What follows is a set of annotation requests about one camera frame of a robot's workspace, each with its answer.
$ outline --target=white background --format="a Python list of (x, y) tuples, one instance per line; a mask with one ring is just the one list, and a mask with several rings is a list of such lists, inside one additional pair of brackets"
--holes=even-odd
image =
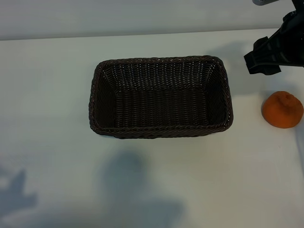
[(291, 0), (1, 0), (0, 39), (278, 28)]
[[(261, 105), (281, 90), (303, 102), (304, 69), (250, 75), (243, 58), (274, 32), (1, 41), (0, 228), (303, 228), (304, 121), (272, 127)], [(119, 140), (90, 129), (100, 61), (189, 55), (223, 60), (227, 131)]]

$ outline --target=black robotic arm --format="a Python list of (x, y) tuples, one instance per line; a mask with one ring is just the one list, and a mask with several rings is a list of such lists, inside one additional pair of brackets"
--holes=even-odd
[[(259, 5), (273, 0), (254, 0)], [(292, 0), (295, 11), (283, 18), (281, 28), (270, 38), (254, 43), (253, 51), (245, 55), (251, 74), (273, 75), (281, 72), (279, 65), (304, 67), (304, 0)]]

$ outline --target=dark brown wicker basket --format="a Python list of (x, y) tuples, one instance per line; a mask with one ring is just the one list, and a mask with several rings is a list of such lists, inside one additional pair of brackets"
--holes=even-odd
[(211, 56), (108, 60), (95, 70), (89, 119), (121, 139), (222, 132), (233, 121), (227, 73)]

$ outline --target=gray wall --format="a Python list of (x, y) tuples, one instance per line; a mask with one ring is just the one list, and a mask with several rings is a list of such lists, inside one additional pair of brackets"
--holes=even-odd
[(291, 0), (1, 0), (0, 39), (277, 28)]

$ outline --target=white tabletop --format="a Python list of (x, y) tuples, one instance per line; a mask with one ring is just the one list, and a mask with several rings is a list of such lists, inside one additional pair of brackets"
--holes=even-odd
[[(303, 228), (304, 123), (270, 126), (267, 96), (304, 102), (304, 69), (250, 75), (243, 56), (275, 29), (0, 41), (0, 227)], [(232, 95), (230, 129), (197, 138), (94, 133), (96, 65), (214, 55)]]

